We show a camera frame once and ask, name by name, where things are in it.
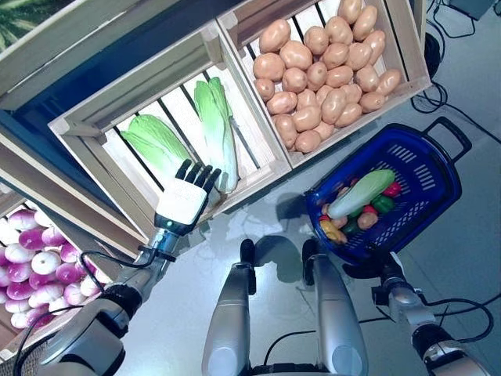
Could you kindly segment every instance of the wire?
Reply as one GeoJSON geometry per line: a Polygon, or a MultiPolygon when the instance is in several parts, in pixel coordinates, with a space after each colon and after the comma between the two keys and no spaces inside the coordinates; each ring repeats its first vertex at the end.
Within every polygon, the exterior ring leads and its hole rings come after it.
{"type": "Polygon", "coordinates": [[[309,333],[315,333],[316,331],[292,331],[290,333],[284,334],[282,337],[278,337],[268,348],[268,352],[266,352],[265,356],[265,362],[263,363],[263,366],[267,365],[268,363],[268,358],[270,354],[272,353],[273,348],[277,343],[282,341],[284,338],[290,337],[291,335],[298,335],[298,334],[309,334],[309,333]]]}
{"type": "Polygon", "coordinates": [[[430,20],[426,20],[426,23],[431,25],[437,32],[438,35],[440,36],[440,40],[442,41],[442,51],[440,52],[440,63],[443,61],[445,57],[445,37],[444,33],[442,33],[442,30],[440,30],[440,27],[438,27],[435,23],[431,22],[430,20]]]}
{"type": "Polygon", "coordinates": [[[496,141],[499,145],[501,145],[501,139],[499,137],[495,136],[490,131],[488,131],[486,128],[484,128],[483,126],[481,126],[480,124],[478,124],[474,119],[472,119],[468,114],[466,114],[460,108],[458,108],[456,106],[453,106],[452,104],[447,103],[446,100],[443,100],[442,94],[441,94],[441,97],[440,97],[441,99],[432,99],[432,98],[429,98],[428,96],[421,96],[421,95],[418,95],[416,97],[421,98],[421,99],[425,99],[431,106],[434,106],[434,109],[433,110],[418,109],[416,107],[415,102],[414,102],[414,98],[411,98],[411,105],[413,106],[414,110],[416,110],[416,111],[418,111],[418,112],[420,112],[422,114],[431,114],[431,113],[434,113],[436,110],[438,110],[441,107],[452,108],[453,110],[455,110],[455,111],[459,112],[460,114],[462,114],[475,128],[477,128],[479,131],[483,132],[488,137],[490,137],[491,139],[493,139],[494,141],[496,141]]]}
{"type": "Polygon", "coordinates": [[[460,38],[466,38],[466,37],[470,37],[472,35],[475,35],[475,33],[477,32],[477,29],[475,28],[475,21],[472,17],[470,16],[467,16],[470,21],[471,21],[471,32],[469,33],[466,33],[466,34],[461,34],[461,35],[451,35],[447,32],[447,30],[445,29],[444,25],[442,25],[440,23],[440,21],[437,20],[437,13],[438,13],[438,10],[440,9],[440,5],[443,5],[447,8],[450,8],[450,9],[454,9],[456,10],[455,8],[453,8],[452,6],[450,5],[446,5],[443,0],[438,0],[437,2],[437,6],[435,7],[434,11],[433,11],[433,20],[435,21],[435,23],[444,31],[445,35],[447,35],[448,38],[450,39],[460,39],[460,38]]]}
{"type": "Polygon", "coordinates": [[[14,367],[13,367],[13,376],[22,376],[22,368],[23,368],[23,364],[24,362],[26,361],[26,358],[37,348],[39,347],[39,345],[41,345],[42,343],[48,341],[51,336],[47,336],[43,339],[41,339],[40,341],[37,341],[35,342],[32,346],[30,346],[26,353],[25,356],[22,356],[21,357],[21,353],[23,352],[23,347],[24,345],[26,344],[26,341],[28,340],[28,337],[30,337],[30,334],[31,332],[33,331],[33,329],[36,327],[36,325],[38,324],[38,321],[40,321],[41,319],[43,319],[44,317],[47,317],[47,316],[50,316],[52,315],[53,313],[58,313],[58,312],[62,312],[62,311],[67,311],[69,309],[75,309],[75,308],[82,308],[83,306],[82,305],[70,305],[69,307],[64,307],[64,308],[59,308],[59,309],[54,309],[53,311],[49,311],[49,312],[46,312],[42,315],[40,315],[39,317],[37,317],[33,323],[29,326],[29,328],[27,329],[26,333],[24,334],[23,336],[23,339],[21,340],[21,343],[19,344],[19,348],[17,350],[17,354],[16,354],[16,359],[14,360],[14,367]]]}
{"type": "Polygon", "coordinates": [[[475,306],[475,307],[481,309],[482,311],[484,311],[484,313],[488,319],[488,324],[487,324],[487,327],[485,328],[485,330],[483,332],[481,332],[479,335],[476,335],[474,337],[458,339],[457,341],[460,343],[470,343],[470,342],[480,341],[481,339],[484,339],[485,337],[487,337],[491,333],[492,329],[494,328],[494,316],[492,315],[491,311],[489,311],[489,309],[486,306],[482,305],[481,303],[475,302],[475,301],[470,300],[470,299],[463,299],[463,298],[442,299],[442,300],[438,300],[436,302],[427,302],[424,296],[422,297],[422,299],[424,300],[424,304],[426,306],[429,306],[429,307],[439,306],[439,305],[441,306],[442,304],[449,304],[449,303],[466,303],[466,304],[471,304],[472,306],[475,306]]]}
{"type": "MultiPolygon", "coordinates": [[[[492,328],[494,327],[494,317],[492,316],[491,311],[489,311],[485,306],[488,305],[488,304],[490,304],[490,303],[492,303],[492,302],[494,302],[495,300],[501,298],[501,294],[495,295],[494,297],[490,298],[489,300],[487,300],[487,301],[485,301],[483,303],[478,303],[478,302],[475,302],[473,300],[462,299],[462,298],[444,299],[444,300],[439,300],[437,302],[431,302],[431,303],[429,303],[426,300],[426,298],[424,297],[424,295],[420,295],[420,298],[423,300],[423,303],[426,306],[439,306],[439,305],[441,306],[442,304],[449,304],[449,303],[452,303],[452,302],[462,302],[462,303],[467,303],[467,304],[471,304],[471,305],[474,306],[474,307],[471,307],[471,308],[468,308],[468,309],[461,309],[460,311],[452,311],[452,312],[447,312],[447,310],[449,308],[449,306],[447,306],[447,308],[445,309],[444,313],[435,313],[435,317],[441,317],[442,318],[442,320],[440,321],[440,325],[442,325],[443,319],[446,316],[454,316],[454,315],[459,315],[461,313],[467,313],[467,312],[475,311],[476,309],[482,309],[485,312],[485,314],[487,315],[487,317],[488,317],[488,320],[489,320],[488,327],[481,334],[476,335],[475,337],[472,337],[472,338],[463,338],[463,339],[458,340],[461,343],[469,343],[469,342],[480,341],[481,339],[487,337],[488,334],[492,331],[492,328]]],[[[376,308],[384,315],[384,317],[374,317],[373,319],[360,320],[359,324],[373,323],[373,322],[376,322],[376,321],[389,321],[389,320],[393,321],[393,319],[387,313],[385,313],[385,311],[383,311],[379,307],[376,307],[376,308]]],[[[287,337],[290,337],[290,336],[293,336],[293,335],[298,335],[298,334],[309,334],[309,333],[315,333],[315,332],[316,331],[293,331],[293,332],[284,334],[281,337],[278,337],[269,346],[268,351],[266,352],[265,361],[264,361],[263,365],[266,366],[268,364],[269,356],[272,353],[273,348],[275,348],[275,346],[280,341],[282,341],[284,338],[287,338],[287,337]]]]}
{"type": "Polygon", "coordinates": [[[126,261],[122,261],[118,258],[115,258],[113,256],[110,256],[110,255],[106,255],[100,251],[83,251],[79,256],[78,256],[78,260],[80,261],[82,267],[84,268],[85,272],[87,273],[87,275],[89,276],[89,278],[92,280],[92,282],[94,282],[94,284],[97,286],[97,288],[103,293],[104,292],[104,287],[101,285],[101,283],[97,280],[96,276],[94,275],[94,273],[89,269],[89,267],[87,266],[87,263],[85,262],[84,260],[84,257],[88,257],[90,255],[94,255],[94,256],[98,256],[102,259],[105,259],[105,260],[108,260],[108,261],[111,261],[111,262],[115,262],[119,265],[122,265],[122,266],[127,266],[128,268],[134,268],[134,269],[142,269],[142,268],[146,268],[147,266],[150,266],[152,264],[152,262],[155,260],[155,258],[157,257],[157,254],[158,254],[158,250],[155,248],[152,250],[152,252],[150,252],[150,257],[148,258],[148,261],[146,261],[145,263],[143,264],[134,264],[134,263],[131,263],[131,262],[126,262],[126,261]]]}

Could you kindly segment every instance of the toy vegetable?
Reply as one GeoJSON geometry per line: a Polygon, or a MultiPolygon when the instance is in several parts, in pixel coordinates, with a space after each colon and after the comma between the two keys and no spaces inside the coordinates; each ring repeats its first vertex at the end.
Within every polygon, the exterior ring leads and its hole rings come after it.
{"type": "Polygon", "coordinates": [[[323,232],[334,243],[344,244],[348,242],[346,236],[340,230],[334,227],[331,221],[320,221],[320,227],[322,227],[323,232]]]}
{"type": "Polygon", "coordinates": [[[397,182],[393,182],[388,186],[386,190],[383,191],[384,196],[395,197],[402,191],[402,186],[397,182]]]}
{"type": "Polygon", "coordinates": [[[347,237],[352,237],[358,231],[360,231],[360,229],[355,218],[350,219],[348,223],[343,226],[343,234],[347,237]]]}
{"type": "Polygon", "coordinates": [[[362,213],[373,213],[377,215],[377,210],[372,205],[366,205],[363,207],[362,213]]]}
{"type": "Polygon", "coordinates": [[[395,181],[392,170],[376,170],[361,178],[345,195],[329,206],[328,215],[332,219],[356,212],[367,205],[378,194],[395,181]]]}
{"type": "Polygon", "coordinates": [[[381,214],[386,214],[395,207],[395,202],[382,194],[373,199],[371,204],[381,214]]]}
{"type": "Polygon", "coordinates": [[[361,230],[368,230],[377,223],[377,215],[374,213],[362,213],[357,219],[361,230]]]}

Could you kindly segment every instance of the green leaf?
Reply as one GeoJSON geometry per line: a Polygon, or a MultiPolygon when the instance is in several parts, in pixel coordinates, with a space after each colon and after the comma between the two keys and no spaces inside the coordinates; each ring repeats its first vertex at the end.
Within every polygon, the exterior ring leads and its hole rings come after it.
{"type": "Polygon", "coordinates": [[[185,159],[191,159],[172,130],[153,115],[136,116],[121,135],[163,175],[174,175],[185,159]]]}
{"type": "Polygon", "coordinates": [[[226,102],[225,90],[219,78],[211,78],[209,83],[198,81],[194,99],[202,121],[210,163],[222,171],[215,187],[222,193],[230,193],[238,183],[238,171],[235,141],[229,122],[232,111],[226,102]]]}

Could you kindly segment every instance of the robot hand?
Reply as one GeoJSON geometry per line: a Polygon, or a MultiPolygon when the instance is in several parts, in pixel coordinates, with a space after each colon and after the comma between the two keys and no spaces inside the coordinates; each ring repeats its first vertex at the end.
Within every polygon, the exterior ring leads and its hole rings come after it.
{"type": "Polygon", "coordinates": [[[207,206],[208,195],[215,181],[221,175],[219,168],[211,174],[212,166],[208,165],[202,169],[200,162],[186,174],[190,165],[189,159],[182,162],[175,177],[167,184],[155,213],[155,227],[179,236],[193,230],[207,206]]]}
{"type": "Polygon", "coordinates": [[[166,184],[155,213],[158,231],[148,246],[139,247],[141,253],[134,265],[124,267],[104,293],[50,340],[41,356],[38,376],[109,376],[117,371],[125,358],[120,338],[175,261],[172,253],[178,238],[195,227],[221,174],[219,169],[211,174],[212,167],[202,168],[201,163],[188,172],[190,165],[190,160],[184,161],[166,184]]]}

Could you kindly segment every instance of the blue basket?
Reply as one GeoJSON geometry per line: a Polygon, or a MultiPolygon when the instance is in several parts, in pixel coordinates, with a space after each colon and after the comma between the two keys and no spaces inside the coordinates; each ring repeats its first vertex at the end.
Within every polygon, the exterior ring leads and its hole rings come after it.
{"type": "Polygon", "coordinates": [[[306,192],[315,231],[328,249],[352,264],[367,256],[370,243],[400,251],[461,197],[454,164],[470,149],[470,140],[446,117],[438,118],[423,132],[400,124],[387,125],[306,192]],[[436,125],[446,127],[461,142],[463,150],[454,158],[428,135],[436,125]],[[319,226],[322,206],[334,201],[339,189],[349,186],[352,179],[384,168],[393,170],[402,186],[395,208],[379,215],[375,226],[348,238],[346,244],[334,244],[319,226]]]}

